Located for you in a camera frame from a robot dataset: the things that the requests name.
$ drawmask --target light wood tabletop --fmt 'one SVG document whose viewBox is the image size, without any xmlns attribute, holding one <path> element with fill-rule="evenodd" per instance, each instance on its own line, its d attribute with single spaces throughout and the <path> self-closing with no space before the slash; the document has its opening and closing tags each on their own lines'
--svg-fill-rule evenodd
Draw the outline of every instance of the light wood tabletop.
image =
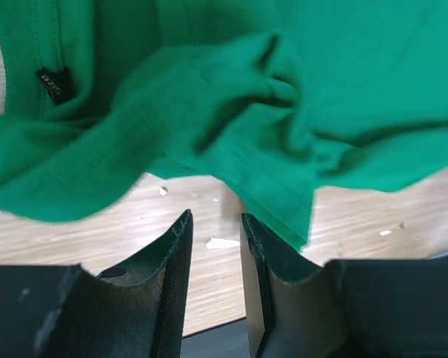
<svg viewBox="0 0 448 358">
<path fill-rule="evenodd" d="M 0 112 L 4 104 L 0 53 Z M 159 237 L 190 208 L 195 219 L 185 333 L 242 317 L 239 199 L 210 177 L 164 181 L 151 175 L 119 203 L 71 224 L 46 224 L 0 213 L 0 263 L 82 263 L 100 272 Z M 448 169 L 394 194 L 324 188 L 314 204 L 311 244 L 303 254 L 334 257 L 427 257 L 448 250 Z"/>
</svg>

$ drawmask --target black tag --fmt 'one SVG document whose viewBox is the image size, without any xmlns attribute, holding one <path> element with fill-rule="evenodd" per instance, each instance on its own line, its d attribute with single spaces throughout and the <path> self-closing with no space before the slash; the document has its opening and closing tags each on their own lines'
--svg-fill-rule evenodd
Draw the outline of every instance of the black tag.
<svg viewBox="0 0 448 358">
<path fill-rule="evenodd" d="M 37 77 L 48 91 L 55 104 L 62 104 L 73 98 L 73 85 L 69 70 L 51 72 L 46 68 L 39 69 Z"/>
</svg>

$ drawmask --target black object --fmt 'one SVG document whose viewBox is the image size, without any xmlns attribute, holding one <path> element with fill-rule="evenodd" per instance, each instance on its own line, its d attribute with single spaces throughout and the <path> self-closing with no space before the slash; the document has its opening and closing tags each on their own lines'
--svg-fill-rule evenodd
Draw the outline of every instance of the black object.
<svg viewBox="0 0 448 358">
<path fill-rule="evenodd" d="M 243 228 L 251 358 L 448 357 L 448 255 L 320 268 L 253 216 Z"/>
<path fill-rule="evenodd" d="M 0 266 L 0 357 L 180 356 L 193 222 L 94 277 L 80 266 Z"/>
<path fill-rule="evenodd" d="M 63 104 L 73 98 L 73 83 L 69 70 L 52 72 L 46 68 L 39 69 L 36 75 L 46 88 L 50 98 L 55 104 Z"/>
</svg>

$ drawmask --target clothing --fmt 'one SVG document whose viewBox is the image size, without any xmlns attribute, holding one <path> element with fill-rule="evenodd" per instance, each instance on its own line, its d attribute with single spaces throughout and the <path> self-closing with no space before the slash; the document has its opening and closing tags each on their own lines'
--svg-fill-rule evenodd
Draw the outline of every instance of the clothing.
<svg viewBox="0 0 448 358">
<path fill-rule="evenodd" d="M 207 174 L 299 248 L 316 188 L 448 166 L 448 0 L 0 0 L 0 43 L 0 209 L 18 216 Z M 35 72 L 65 67 L 56 105 Z"/>
</svg>

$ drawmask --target green fabric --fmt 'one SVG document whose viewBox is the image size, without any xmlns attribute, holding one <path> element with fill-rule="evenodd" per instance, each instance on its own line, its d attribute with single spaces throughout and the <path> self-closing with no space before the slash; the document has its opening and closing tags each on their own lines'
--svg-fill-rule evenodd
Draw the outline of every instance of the green fabric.
<svg viewBox="0 0 448 358">
<path fill-rule="evenodd" d="M 64 222 L 213 175 L 294 248 L 321 186 L 448 166 L 448 0 L 0 0 L 0 209 Z M 34 73 L 72 73 L 54 106 Z"/>
</svg>

